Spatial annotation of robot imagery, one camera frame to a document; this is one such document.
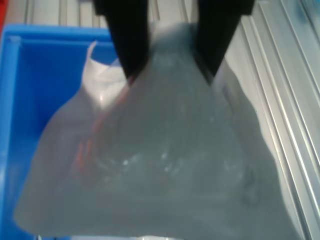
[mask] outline blue bin rim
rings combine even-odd
[[[2,30],[1,45],[8,36],[19,36],[22,40],[57,40],[57,41],[99,41],[111,42],[108,28],[7,24]]]

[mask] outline plastic bag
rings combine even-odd
[[[189,25],[158,25],[153,37],[147,65],[110,107],[61,131],[52,122],[68,104],[52,118],[17,223],[43,236],[299,239],[239,83],[208,86]]]

